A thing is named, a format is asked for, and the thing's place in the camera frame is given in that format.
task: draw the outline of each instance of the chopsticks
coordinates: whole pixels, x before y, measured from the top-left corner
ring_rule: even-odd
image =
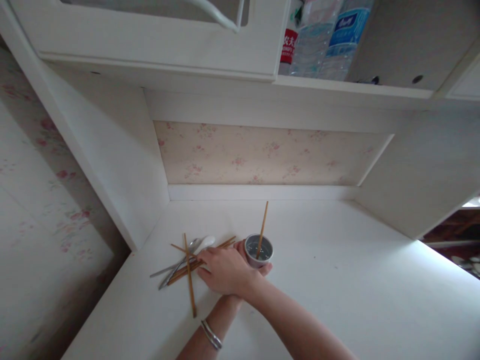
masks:
[[[262,248],[262,240],[264,238],[265,220],[267,219],[267,210],[269,209],[269,202],[266,202],[265,212],[263,213],[263,222],[261,223],[260,239],[258,239],[258,249],[256,250],[256,259],[258,260],[260,255],[260,249]]]
[[[170,244],[170,245],[172,245],[175,249],[178,249],[178,250],[180,250],[181,252],[187,254],[187,252],[186,252],[184,249],[182,249],[180,246],[177,246],[177,245],[174,245],[174,244]],[[195,259],[197,258],[197,255],[195,255],[195,254],[189,254],[189,255],[190,255],[192,258],[195,258]]]
[[[190,290],[191,312],[193,313],[193,318],[195,319],[197,317],[197,307],[195,306],[194,287],[192,285],[192,273],[190,271],[189,245],[187,244],[187,234],[185,233],[183,233],[183,243],[185,245],[185,253],[186,253],[186,269],[188,272],[188,288]]]
[[[220,245],[216,246],[217,248],[228,248],[230,245],[233,244],[233,239],[235,239],[236,236],[233,236],[231,238],[229,238],[227,241],[225,242],[222,242]],[[190,267],[190,272],[194,271],[195,269],[199,268],[201,265],[205,264],[203,261],[201,260],[194,260],[192,261],[191,263],[188,264],[188,266]],[[189,273],[189,270],[187,268],[187,266],[184,266],[180,269],[178,269],[175,274],[173,274],[173,276],[171,277],[171,279],[168,281],[167,285],[170,286],[171,284],[175,283],[176,281],[180,280],[181,278],[183,278],[185,275],[188,275]]]

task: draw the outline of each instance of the hand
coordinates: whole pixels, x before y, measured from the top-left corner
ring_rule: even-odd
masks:
[[[210,247],[200,252],[198,259],[203,260],[210,269],[199,268],[198,275],[210,289],[223,295],[241,296],[259,274],[265,276],[272,269],[270,263],[260,270],[251,268],[243,251],[243,241],[235,243],[234,248]]]

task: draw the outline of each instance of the white ceramic spoon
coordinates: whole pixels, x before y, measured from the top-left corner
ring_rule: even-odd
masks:
[[[203,249],[206,249],[206,248],[210,248],[212,247],[214,244],[215,244],[215,236],[213,235],[207,235],[203,238],[200,246],[194,251],[194,255],[198,255],[200,254],[200,252],[203,250]]]

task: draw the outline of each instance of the blue label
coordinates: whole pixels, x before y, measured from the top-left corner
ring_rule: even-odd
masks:
[[[363,7],[341,13],[336,21],[329,46],[358,44],[369,15],[370,9]]]
[[[357,15],[357,13],[354,13],[353,15],[342,17],[336,22],[335,30],[333,31],[335,32],[340,29],[351,28],[355,24]]]

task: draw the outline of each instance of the cup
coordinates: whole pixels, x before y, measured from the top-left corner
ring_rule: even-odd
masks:
[[[270,240],[264,236],[261,240],[260,256],[257,259],[259,240],[260,234],[252,234],[245,239],[246,260],[254,269],[259,269],[270,262],[274,255],[274,246]]]

